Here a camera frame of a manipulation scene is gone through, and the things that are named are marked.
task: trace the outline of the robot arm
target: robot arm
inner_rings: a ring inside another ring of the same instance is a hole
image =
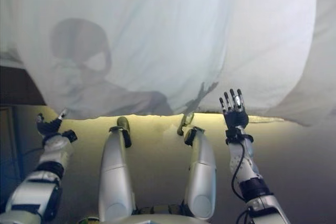
[[[74,152],[71,142],[77,137],[73,131],[49,133],[43,139],[44,152],[37,168],[12,193],[0,223],[36,224],[55,217],[62,194],[61,179]]]
[[[238,198],[242,199],[248,208],[248,214],[254,223],[285,223],[289,224],[284,211],[273,193],[270,192],[257,165],[253,161],[253,138],[247,135],[244,128],[248,124],[241,91],[238,95],[231,89],[233,104],[225,92],[225,101],[220,98],[223,115],[228,127],[226,144],[229,146],[231,162],[230,170],[233,173],[232,189]],[[235,190],[235,181],[241,191]]]

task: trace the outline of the fabric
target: fabric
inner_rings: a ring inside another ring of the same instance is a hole
[[[310,125],[336,107],[319,99],[335,92],[335,3],[5,0],[0,64],[21,64],[74,119],[219,112],[240,88],[249,114]]]

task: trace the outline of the wall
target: wall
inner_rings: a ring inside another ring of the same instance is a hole
[[[46,120],[55,113],[44,106],[19,106],[20,140],[23,152],[39,147],[41,138],[35,116]],[[176,134],[181,115],[127,116],[132,147],[127,149],[129,169],[138,207],[179,204],[188,178],[190,147]],[[64,194],[53,223],[75,223],[97,215],[99,166],[109,127],[117,118],[65,120],[61,130],[73,129],[78,141],[62,186]],[[196,114],[194,125],[206,130],[217,162],[217,205],[213,223],[235,223],[244,204],[231,191],[229,153],[224,142],[222,115]],[[255,161],[270,189],[276,194],[292,223],[334,223],[336,197],[336,122],[313,127],[291,122],[249,124]],[[38,153],[25,158],[26,172],[34,168]]]

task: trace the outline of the wire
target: wire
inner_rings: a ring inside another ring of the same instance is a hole
[[[242,213],[238,216],[238,218],[237,218],[237,220],[236,220],[236,224],[239,224],[239,221],[240,221],[240,219],[242,218],[242,216],[243,216],[243,215],[247,215],[247,213],[248,213],[247,210],[245,210],[244,212],[242,212]]]
[[[246,214],[245,214],[244,224],[247,224],[247,217],[248,217],[248,211],[246,211]]]
[[[232,191],[234,192],[234,194],[235,194],[239,199],[245,201],[245,199],[244,199],[241,195],[239,195],[239,193],[238,193],[238,192],[236,191],[236,189],[235,189],[235,179],[236,179],[237,173],[238,173],[238,171],[239,171],[239,168],[240,168],[240,166],[242,165],[242,162],[243,162],[243,159],[244,159],[244,155],[245,155],[245,148],[244,148],[243,144],[240,143],[240,142],[239,142],[239,144],[242,146],[243,150],[242,150],[242,153],[241,153],[242,155],[241,155],[241,158],[240,158],[240,160],[239,160],[238,166],[237,166],[237,168],[236,168],[236,170],[235,170],[235,172],[233,173],[233,176],[232,176],[232,180],[231,180],[231,188],[232,188]]]
[[[31,149],[31,150],[28,150],[27,152],[22,153],[21,156],[24,157],[24,156],[26,156],[26,155],[28,155],[30,153],[33,153],[33,152],[36,152],[36,151],[40,151],[40,150],[43,150],[43,147],[39,147],[39,148],[34,148],[34,149]],[[5,164],[5,166],[10,166],[10,165],[13,165],[17,161],[18,161],[17,158],[13,158],[11,161],[2,162],[1,165]],[[3,173],[3,176],[5,178],[7,178],[7,179],[13,179],[13,180],[19,180],[19,181],[21,181],[20,178],[18,178],[18,177],[10,177],[7,174],[5,174],[5,172]]]
[[[39,147],[39,148],[34,148],[34,149],[31,149],[31,150],[28,150],[27,152],[22,153],[21,156],[25,157],[26,155],[28,155],[30,153],[33,153],[33,152],[36,152],[36,151],[39,151],[39,150],[43,150],[43,147]],[[15,163],[16,161],[18,161],[18,159],[17,158],[13,158],[11,160],[5,160],[5,161],[1,162],[0,165],[4,165],[6,163],[8,163],[7,165],[11,165],[12,163]]]

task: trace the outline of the humanoid robot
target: humanoid robot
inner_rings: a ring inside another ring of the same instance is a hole
[[[289,224],[273,193],[268,189],[253,161],[253,138],[244,128],[248,124],[241,91],[231,89],[232,101],[227,92],[220,98],[227,124],[226,144],[230,150],[232,189],[246,203],[244,216],[255,224]],[[44,152],[37,168],[10,196],[5,213],[0,215],[3,224],[35,224],[52,220],[59,207],[61,179],[73,153],[71,142],[77,139],[73,131],[58,133],[64,110],[58,118],[46,123],[41,114],[37,119],[38,131],[44,136]],[[99,187],[99,219],[105,224],[144,223],[208,223],[215,211],[216,164],[213,149],[204,130],[190,125],[192,115],[183,117],[177,133],[186,131],[184,142],[192,147],[188,186],[180,205],[154,206],[138,209],[131,186],[125,159],[125,149],[131,147],[130,126],[124,117],[110,128],[105,143]],[[235,189],[239,185],[239,194]]]

